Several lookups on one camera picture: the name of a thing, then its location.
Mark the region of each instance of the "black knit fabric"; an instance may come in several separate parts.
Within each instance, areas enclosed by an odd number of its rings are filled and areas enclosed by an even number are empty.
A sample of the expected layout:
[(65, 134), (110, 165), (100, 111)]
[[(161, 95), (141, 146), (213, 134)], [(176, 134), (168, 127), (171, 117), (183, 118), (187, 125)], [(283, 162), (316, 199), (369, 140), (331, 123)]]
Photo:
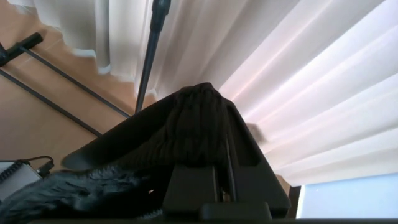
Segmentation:
[(157, 102), (70, 157), (91, 159), (90, 169), (56, 172), (8, 197), (0, 223), (156, 213), (174, 164), (225, 164), (224, 101), (203, 83)]

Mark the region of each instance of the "curtain fold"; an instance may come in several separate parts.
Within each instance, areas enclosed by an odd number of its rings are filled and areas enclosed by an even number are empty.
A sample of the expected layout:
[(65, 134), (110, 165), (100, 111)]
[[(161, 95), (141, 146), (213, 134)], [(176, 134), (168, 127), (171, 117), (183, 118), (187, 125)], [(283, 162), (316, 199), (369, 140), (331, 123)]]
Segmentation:
[[(9, 2), (139, 85), (151, 0)], [(398, 172), (397, 15), (395, 0), (172, 0), (148, 89), (212, 82), (293, 186)]]

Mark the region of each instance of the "black metal frame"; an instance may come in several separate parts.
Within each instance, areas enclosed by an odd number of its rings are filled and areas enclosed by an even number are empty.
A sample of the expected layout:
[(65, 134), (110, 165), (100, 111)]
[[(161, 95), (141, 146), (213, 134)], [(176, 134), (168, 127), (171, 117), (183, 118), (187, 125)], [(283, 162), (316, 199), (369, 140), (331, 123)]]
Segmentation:
[[(166, 15), (169, 13), (169, 8), (170, 8), (170, 1), (171, 0), (154, 0), (153, 5), (152, 5), (152, 19), (151, 19), (151, 24), (150, 24), (150, 35), (149, 35), (149, 41), (148, 41), (148, 46), (147, 46), (147, 52), (145, 56), (145, 61), (144, 61), (144, 68), (142, 70), (142, 76), (141, 76), (141, 82), (139, 85), (139, 92), (137, 96), (137, 104), (136, 104), (136, 113), (140, 112), (143, 102), (144, 102), (144, 96), (149, 80), (149, 75), (150, 75), (150, 70), (152, 68), (152, 64), (154, 61), (155, 57), (155, 51), (157, 47), (157, 43), (159, 40), (159, 35), (160, 32), (162, 31), (163, 28), (163, 23), (165, 20)], [(52, 69), (62, 77), (66, 78), (73, 84), (75, 84), (77, 87), (81, 88), (91, 96), (95, 97), (97, 100), (100, 100), (100, 102), (104, 103), (106, 106), (112, 108), (119, 114), (123, 115), (126, 118), (129, 118), (130, 115), (109, 102), (108, 100), (105, 100), (102, 96), (99, 94), (95, 93), (91, 89), (87, 88), (83, 84), (81, 84), (79, 81), (75, 80), (56, 66), (52, 65), (50, 62), (46, 61), (44, 58), (40, 57), (39, 55), (35, 54), (33, 51), (31, 51), (31, 48), (35, 47), (37, 44), (41, 43), (43, 41), (42, 36), (39, 33), (34, 33), (28, 38), (24, 39), (21, 42), (17, 42), (14, 44), (9, 49), (5, 49), (2, 44), (0, 43), (0, 67), (6, 65), (8, 62), (11, 60), (15, 59), (16, 57), (20, 56), (23, 53), (27, 53), (48, 68)], [(23, 88), (24, 90), (28, 91), (30, 94), (38, 98), (39, 100), (43, 101), (45, 104), (51, 106), (53, 109), (57, 110), (61, 114), (65, 115), (67, 118), (71, 119), (72, 121), (76, 122), (79, 124), (81, 127), (85, 128), (89, 132), (93, 133), (94, 135), (100, 137), (102, 134), (89, 126), (88, 124), (84, 123), (82, 120), (78, 119), (76, 116), (72, 115), (71, 113), (67, 112), (65, 109), (60, 107), (59, 105), (55, 104), (54, 102), (50, 101), (40, 93), (36, 92), (35, 90), (31, 89), (27, 85), (23, 84), (20, 82), (18, 79), (14, 78), (12, 75), (8, 74), (4, 70), (0, 69), (0, 75), (4, 76), (11, 82), (15, 83), (19, 87)]]

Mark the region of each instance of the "sheer curtain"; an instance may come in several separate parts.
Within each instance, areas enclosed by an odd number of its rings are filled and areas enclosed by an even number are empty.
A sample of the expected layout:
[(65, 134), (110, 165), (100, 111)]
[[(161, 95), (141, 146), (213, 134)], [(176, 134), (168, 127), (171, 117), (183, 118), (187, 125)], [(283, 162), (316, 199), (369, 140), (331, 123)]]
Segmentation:
[[(139, 84), (151, 0), (9, 2)], [(148, 87), (212, 82), (293, 186), (398, 172), (397, 15), (395, 0), (173, 0)]]

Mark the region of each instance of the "white curtain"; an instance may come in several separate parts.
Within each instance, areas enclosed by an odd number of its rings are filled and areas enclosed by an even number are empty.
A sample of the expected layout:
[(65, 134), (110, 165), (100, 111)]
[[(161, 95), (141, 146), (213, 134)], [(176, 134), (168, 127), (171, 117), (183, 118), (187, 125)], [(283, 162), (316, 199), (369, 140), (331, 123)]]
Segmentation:
[[(139, 84), (151, 0), (9, 1)], [(200, 82), (259, 127), (293, 186), (398, 172), (396, 0), (172, 0), (149, 89)]]

